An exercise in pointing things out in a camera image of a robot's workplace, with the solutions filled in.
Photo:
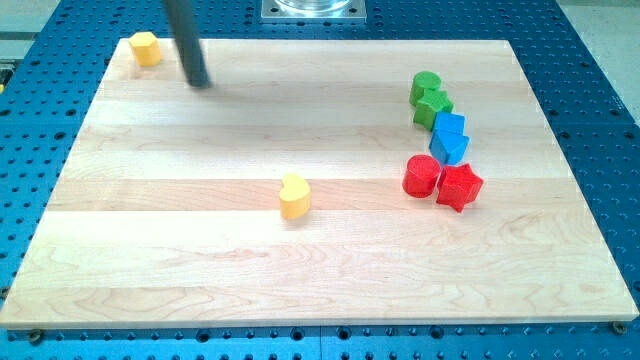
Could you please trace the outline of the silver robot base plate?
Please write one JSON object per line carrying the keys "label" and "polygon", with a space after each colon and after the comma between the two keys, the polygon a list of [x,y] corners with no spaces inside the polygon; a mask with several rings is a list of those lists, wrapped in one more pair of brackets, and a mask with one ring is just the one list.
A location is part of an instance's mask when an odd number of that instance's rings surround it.
{"label": "silver robot base plate", "polygon": [[262,0],[266,22],[365,21],[365,0]]}

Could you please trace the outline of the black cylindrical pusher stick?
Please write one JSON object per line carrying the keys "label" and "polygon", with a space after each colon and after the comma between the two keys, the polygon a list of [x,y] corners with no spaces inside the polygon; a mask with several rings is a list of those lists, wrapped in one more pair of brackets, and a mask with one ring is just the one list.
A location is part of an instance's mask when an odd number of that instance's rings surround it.
{"label": "black cylindrical pusher stick", "polygon": [[194,88],[207,88],[210,79],[200,45],[193,1],[164,0],[163,4],[187,83]]}

